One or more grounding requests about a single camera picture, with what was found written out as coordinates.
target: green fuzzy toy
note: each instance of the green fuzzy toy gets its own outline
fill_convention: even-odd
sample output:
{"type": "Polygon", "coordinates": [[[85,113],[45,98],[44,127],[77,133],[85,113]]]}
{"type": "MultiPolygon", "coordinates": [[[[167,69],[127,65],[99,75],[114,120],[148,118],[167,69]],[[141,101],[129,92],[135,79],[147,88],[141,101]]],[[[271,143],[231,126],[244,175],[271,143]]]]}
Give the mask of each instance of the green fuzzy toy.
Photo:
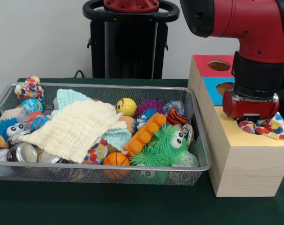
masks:
{"type": "MultiPolygon", "coordinates": [[[[145,147],[140,153],[132,156],[130,164],[138,166],[168,166],[165,157],[157,154],[151,146],[145,147]]],[[[167,171],[135,171],[136,180],[142,184],[162,184],[167,176],[167,171]]]]}
{"type": "Polygon", "coordinates": [[[155,132],[148,146],[155,153],[163,155],[169,166],[180,160],[188,152],[188,142],[177,127],[164,125],[155,132]]]}

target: yellow box top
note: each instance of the yellow box top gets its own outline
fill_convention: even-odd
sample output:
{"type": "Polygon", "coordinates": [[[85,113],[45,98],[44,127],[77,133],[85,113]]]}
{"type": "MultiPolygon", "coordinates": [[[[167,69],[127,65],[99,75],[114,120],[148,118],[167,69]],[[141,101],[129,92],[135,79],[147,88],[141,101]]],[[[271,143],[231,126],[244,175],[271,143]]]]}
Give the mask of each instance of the yellow box top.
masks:
{"type": "Polygon", "coordinates": [[[222,106],[215,106],[215,110],[231,146],[264,146],[283,147],[284,140],[277,140],[264,135],[249,134],[237,125],[237,121],[228,118],[222,106]]]}

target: purple spiky ball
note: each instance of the purple spiky ball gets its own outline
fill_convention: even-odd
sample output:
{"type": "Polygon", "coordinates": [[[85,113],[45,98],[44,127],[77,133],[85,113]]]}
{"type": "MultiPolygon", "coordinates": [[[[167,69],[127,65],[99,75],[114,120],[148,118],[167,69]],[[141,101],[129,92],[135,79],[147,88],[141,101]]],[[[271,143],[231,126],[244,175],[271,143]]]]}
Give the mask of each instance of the purple spiky ball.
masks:
{"type": "Polygon", "coordinates": [[[139,115],[141,115],[143,111],[146,109],[156,109],[158,113],[165,114],[164,108],[161,105],[161,100],[155,101],[155,100],[147,99],[138,105],[136,109],[135,117],[138,117],[139,115]]]}

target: googly eyes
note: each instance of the googly eyes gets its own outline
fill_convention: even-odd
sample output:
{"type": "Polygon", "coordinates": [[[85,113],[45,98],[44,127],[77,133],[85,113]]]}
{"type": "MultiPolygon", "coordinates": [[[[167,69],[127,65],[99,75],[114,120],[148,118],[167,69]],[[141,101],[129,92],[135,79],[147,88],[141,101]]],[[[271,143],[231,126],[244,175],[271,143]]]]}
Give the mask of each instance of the googly eyes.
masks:
{"type": "Polygon", "coordinates": [[[137,129],[140,130],[146,124],[147,117],[145,115],[139,115],[137,118],[137,129]]]}
{"type": "Polygon", "coordinates": [[[173,148],[179,149],[183,144],[184,135],[181,132],[176,131],[172,137],[170,144],[173,148]]]}
{"type": "Polygon", "coordinates": [[[144,176],[146,178],[152,178],[155,176],[155,171],[149,171],[149,170],[137,170],[137,175],[144,176]]]}
{"type": "Polygon", "coordinates": [[[145,172],[144,177],[152,178],[152,177],[155,176],[155,171],[146,170],[146,171],[144,171],[144,172],[145,172]]]}
{"type": "Polygon", "coordinates": [[[6,134],[8,135],[8,137],[12,137],[23,132],[24,130],[25,127],[23,124],[16,123],[15,125],[10,126],[6,129],[6,134]]]}

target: baseball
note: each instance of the baseball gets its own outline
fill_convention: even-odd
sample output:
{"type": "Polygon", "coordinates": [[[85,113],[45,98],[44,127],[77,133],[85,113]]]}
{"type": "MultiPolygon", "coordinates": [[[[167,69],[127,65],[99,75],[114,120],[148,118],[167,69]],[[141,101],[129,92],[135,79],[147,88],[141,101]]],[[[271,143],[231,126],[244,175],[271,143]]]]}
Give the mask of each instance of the baseball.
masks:
{"type": "MultiPolygon", "coordinates": [[[[0,161],[5,162],[7,161],[6,155],[8,153],[9,149],[1,149],[0,150],[0,161]]],[[[13,170],[10,166],[1,166],[0,165],[0,176],[6,177],[13,173],[13,170]]]]}

